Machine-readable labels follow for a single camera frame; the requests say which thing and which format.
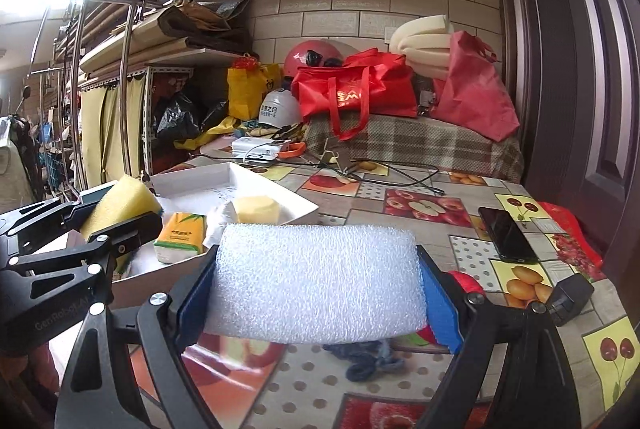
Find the orange handled tool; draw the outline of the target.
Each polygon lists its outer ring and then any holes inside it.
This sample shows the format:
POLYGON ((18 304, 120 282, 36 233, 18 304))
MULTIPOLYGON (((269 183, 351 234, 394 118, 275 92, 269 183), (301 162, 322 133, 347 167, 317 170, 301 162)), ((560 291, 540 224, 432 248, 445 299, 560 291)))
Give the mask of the orange handled tool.
POLYGON ((287 160, 298 158, 306 152, 305 142, 284 142, 278 152, 278 158, 287 160))

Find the red plush apple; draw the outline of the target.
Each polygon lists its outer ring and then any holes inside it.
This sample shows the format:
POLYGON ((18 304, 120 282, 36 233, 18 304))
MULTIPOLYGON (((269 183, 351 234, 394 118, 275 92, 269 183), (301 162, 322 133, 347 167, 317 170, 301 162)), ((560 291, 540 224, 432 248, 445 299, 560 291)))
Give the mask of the red plush apple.
POLYGON ((432 345, 440 345, 449 353, 457 353, 463 343, 469 317, 470 293, 485 297, 485 291, 474 277, 459 272, 436 272, 423 267, 423 291, 426 325, 416 334, 432 345))

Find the red fabric bag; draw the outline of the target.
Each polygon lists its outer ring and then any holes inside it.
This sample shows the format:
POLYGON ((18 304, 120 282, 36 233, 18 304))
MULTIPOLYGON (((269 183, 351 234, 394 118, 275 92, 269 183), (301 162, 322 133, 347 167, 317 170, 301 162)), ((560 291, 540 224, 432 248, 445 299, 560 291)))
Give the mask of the red fabric bag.
POLYGON ((450 38, 448 74, 434 79, 432 118, 502 142, 520 126, 511 97, 494 67, 496 54, 480 38, 457 31, 450 38))

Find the pink red helmet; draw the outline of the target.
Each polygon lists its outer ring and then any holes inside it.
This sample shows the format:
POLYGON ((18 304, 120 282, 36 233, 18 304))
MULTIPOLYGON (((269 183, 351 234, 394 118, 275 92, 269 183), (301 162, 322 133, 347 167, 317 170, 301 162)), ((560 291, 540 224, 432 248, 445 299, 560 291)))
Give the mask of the pink red helmet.
POLYGON ((327 40, 307 40, 293 46, 283 63, 285 77, 294 78, 299 68, 334 67, 343 64, 342 53, 327 40))

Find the black power adapter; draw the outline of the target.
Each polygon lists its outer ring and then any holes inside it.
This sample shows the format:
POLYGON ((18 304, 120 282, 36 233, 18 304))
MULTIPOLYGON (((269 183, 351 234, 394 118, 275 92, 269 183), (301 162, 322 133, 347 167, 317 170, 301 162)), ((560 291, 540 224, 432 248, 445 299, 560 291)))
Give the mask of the black power adapter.
POLYGON ((573 274, 559 281, 544 301, 554 325, 563 326, 582 313, 593 291, 593 285, 582 274, 573 274))

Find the red tote bag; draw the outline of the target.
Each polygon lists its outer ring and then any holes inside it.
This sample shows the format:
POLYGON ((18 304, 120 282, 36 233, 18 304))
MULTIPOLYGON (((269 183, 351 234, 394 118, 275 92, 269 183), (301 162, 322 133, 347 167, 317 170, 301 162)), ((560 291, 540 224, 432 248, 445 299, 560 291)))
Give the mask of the red tote bag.
POLYGON ((405 55, 370 48, 340 67, 300 67, 291 91, 304 119, 326 114, 333 135, 348 141, 366 129, 371 115, 418 115, 412 76, 405 55))

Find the plaid covered bench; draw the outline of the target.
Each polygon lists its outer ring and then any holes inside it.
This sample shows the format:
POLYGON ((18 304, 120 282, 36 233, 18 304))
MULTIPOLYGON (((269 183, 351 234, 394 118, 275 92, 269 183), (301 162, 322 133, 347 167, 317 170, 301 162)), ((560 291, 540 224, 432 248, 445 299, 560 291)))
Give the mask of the plaid covered bench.
POLYGON ((399 166, 435 166, 518 183, 525 164, 514 136, 494 142, 472 130, 432 118, 373 115, 367 128, 340 144, 352 159, 399 166))

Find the cream foam roll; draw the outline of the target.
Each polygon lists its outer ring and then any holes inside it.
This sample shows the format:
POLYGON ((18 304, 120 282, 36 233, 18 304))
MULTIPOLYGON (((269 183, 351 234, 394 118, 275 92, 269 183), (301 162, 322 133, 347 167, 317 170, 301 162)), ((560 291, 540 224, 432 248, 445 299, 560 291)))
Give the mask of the cream foam roll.
POLYGON ((406 64, 419 76, 444 80, 448 74, 453 33, 454 27, 446 15, 413 19, 394 31, 388 50, 405 56, 406 64))

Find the yellow curtain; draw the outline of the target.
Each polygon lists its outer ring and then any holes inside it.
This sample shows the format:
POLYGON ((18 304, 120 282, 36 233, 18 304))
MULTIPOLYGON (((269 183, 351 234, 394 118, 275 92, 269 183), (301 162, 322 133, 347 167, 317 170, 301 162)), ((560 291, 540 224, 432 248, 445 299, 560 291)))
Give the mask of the yellow curtain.
MULTIPOLYGON (((127 131, 130 174, 137 178, 143 169, 141 152, 142 105, 145 75, 127 79, 127 131)), ((120 109, 116 85, 101 86, 80 93, 81 154, 89 187, 119 180, 124 174, 120 109)))

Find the white foam block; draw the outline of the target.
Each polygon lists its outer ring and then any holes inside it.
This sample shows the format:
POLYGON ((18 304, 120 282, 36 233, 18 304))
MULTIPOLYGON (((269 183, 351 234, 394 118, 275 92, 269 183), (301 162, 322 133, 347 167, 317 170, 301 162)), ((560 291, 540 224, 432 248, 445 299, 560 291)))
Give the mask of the white foam block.
POLYGON ((375 225, 232 224, 205 329, 278 343, 393 338, 427 324, 413 233, 375 225))

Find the chrome curved rail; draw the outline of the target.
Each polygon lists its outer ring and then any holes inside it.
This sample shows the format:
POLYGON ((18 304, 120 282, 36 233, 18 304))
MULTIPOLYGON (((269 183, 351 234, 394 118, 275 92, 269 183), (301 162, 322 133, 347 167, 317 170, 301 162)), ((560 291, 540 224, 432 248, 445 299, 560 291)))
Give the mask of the chrome curved rail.
POLYGON ((98 79, 94 78, 82 85, 83 90, 93 90, 101 88, 101 86, 107 86, 114 83, 118 83, 120 85, 119 109, 120 118, 122 118, 122 120, 120 120, 120 129, 122 129, 122 132, 120 132, 120 138, 124 141, 124 147, 122 148, 122 160, 124 160, 124 171, 126 174, 129 174, 131 171, 127 118, 125 114, 127 104, 128 59, 132 30, 134 29, 135 22, 142 22, 146 10, 150 10, 151 8, 153 10, 157 10, 158 8, 163 7, 163 4, 154 0, 75 0, 73 2, 72 9, 73 11, 78 11, 78 16, 76 20, 76 32, 72 51, 72 66, 70 66, 70 138, 72 139, 72 149, 75 161, 75 185, 81 190, 88 189, 89 185, 86 177, 84 158, 82 158, 81 154, 79 133, 79 61, 88 4, 92 2, 121 5, 126 7, 128 10, 125 22, 124 38, 122 39, 122 55, 120 56, 118 77, 108 79, 103 82, 98 82, 98 79))

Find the metal shelving rack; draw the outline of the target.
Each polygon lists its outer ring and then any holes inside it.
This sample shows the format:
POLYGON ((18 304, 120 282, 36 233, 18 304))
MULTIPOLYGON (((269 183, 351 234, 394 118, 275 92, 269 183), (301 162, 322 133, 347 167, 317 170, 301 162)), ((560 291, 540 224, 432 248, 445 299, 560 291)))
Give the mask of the metal shelving rack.
POLYGON ((56 85, 67 185, 86 189, 151 174, 157 74, 182 85, 198 63, 226 66, 250 49, 250 0, 77 0, 53 41, 51 62, 29 77, 56 85))

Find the yellow green sponge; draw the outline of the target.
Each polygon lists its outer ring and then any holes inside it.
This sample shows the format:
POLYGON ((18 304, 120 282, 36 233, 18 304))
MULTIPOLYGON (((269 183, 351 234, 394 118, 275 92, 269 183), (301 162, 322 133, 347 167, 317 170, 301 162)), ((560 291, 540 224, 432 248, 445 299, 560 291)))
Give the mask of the yellow green sponge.
POLYGON ((153 212, 156 219, 142 230, 144 245, 155 241, 162 230, 162 206, 143 182, 124 174, 98 201, 89 218, 82 224, 80 233, 85 241, 90 237, 122 222, 153 212))

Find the white shallow cardboard tray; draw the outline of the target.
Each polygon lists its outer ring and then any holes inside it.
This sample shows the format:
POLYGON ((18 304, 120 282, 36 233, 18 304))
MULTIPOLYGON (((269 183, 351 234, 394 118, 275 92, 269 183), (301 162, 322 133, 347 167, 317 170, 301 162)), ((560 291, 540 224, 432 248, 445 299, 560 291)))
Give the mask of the white shallow cardboard tray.
MULTIPOLYGON (((153 175, 151 185, 163 206, 164 221, 174 212, 206 216, 217 204, 248 196, 268 196, 277 201, 281 208, 281 224, 316 224, 319 221, 316 204, 230 162, 153 175)), ((167 293, 182 276, 195 272, 203 260, 199 255, 178 263, 163 264, 157 260, 153 244, 145 244, 132 255, 128 276, 114 282, 112 307, 136 307, 152 293, 167 293)))

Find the white power strip box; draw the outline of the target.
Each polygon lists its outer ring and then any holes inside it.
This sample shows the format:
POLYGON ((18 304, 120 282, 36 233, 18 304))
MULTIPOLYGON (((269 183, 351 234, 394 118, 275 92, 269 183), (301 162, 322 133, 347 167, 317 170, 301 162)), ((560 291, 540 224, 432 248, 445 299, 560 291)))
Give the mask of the white power strip box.
POLYGON ((243 160, 272 161, 279 156, 284 145, 285 141, 242 136, 231 143, 231 154, 243 160))

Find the white safety helmet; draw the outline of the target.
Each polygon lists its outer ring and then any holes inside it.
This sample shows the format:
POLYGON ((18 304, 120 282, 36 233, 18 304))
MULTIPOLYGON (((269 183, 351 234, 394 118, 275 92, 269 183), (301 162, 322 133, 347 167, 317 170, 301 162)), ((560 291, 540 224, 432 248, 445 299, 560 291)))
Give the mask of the white safety helmet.
POLYGON ((260 105, 258 122, 281 129, 303 121, 298 100, 290 90, 269 92, 260 105))

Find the black plastic bag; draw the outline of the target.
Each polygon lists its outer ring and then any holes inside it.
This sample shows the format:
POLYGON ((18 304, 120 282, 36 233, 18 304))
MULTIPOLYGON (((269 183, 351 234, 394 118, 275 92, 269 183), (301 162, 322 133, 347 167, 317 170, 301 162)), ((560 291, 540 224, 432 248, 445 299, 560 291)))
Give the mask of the black plastic bag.
POLYGON ((162 98, 154 111, 154 135, 162 142, 192 140, 226 118, 228 106, 226 100, 206 104, 183 92, 162 98))

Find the purple blue braided scrunchie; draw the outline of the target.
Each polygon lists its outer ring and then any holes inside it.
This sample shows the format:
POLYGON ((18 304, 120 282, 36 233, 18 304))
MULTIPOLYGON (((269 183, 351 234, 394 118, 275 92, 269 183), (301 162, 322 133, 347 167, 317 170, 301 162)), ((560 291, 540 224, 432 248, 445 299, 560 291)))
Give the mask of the purple blue braided scrunchie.
POLYGON ((387 339, 322 345, 332 357, 347 363, 345 377, 351 383, 364 383, 382 374, 397 374, 406 368, 387 339))

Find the brown wooden door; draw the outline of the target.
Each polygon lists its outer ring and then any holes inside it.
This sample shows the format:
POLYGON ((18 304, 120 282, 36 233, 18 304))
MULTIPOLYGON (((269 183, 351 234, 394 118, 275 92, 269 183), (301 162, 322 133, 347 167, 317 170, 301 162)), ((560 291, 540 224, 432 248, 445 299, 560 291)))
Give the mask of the brown wooden door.
POLYGON ((639 254, 639 0, 501 2, 525 186, 620 279, 639 254))

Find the black smartphone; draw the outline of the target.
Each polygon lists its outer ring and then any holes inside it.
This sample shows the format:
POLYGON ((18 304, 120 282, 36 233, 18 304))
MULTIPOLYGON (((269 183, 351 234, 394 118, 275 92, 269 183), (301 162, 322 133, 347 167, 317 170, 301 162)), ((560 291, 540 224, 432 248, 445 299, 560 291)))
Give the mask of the black smartphone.
POLYGON ((534 249, 508 212, 479 207, 478 214, 502 261, 525 264, 538 262, 534 249))

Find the yellow shopping bag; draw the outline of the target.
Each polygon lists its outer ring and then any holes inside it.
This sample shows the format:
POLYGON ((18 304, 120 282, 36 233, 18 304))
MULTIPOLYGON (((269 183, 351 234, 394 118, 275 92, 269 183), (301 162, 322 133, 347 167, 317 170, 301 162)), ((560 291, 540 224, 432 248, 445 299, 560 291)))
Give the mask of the yellow shopping bag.
POLYGON ((257 118, 266 95, 281 82, 278 64, 263 64, 248 54, 235 59, 227 70, 229 116, 241 121, 257 118))

